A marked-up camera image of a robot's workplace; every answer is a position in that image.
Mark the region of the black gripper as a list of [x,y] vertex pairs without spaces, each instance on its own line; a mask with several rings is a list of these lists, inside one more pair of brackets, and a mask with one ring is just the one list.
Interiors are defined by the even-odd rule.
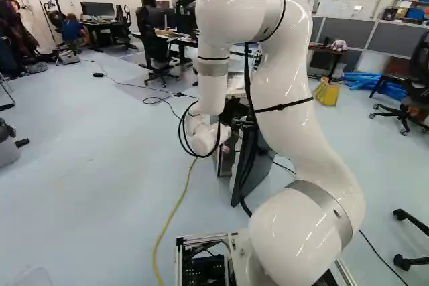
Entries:
[[257,122],[251,116],[249,106],[242,104],[236,97],[225,99],[225,106],[219,115],[219,121],[222,125],[229,126],[232,132],[255,129],[257,126]]

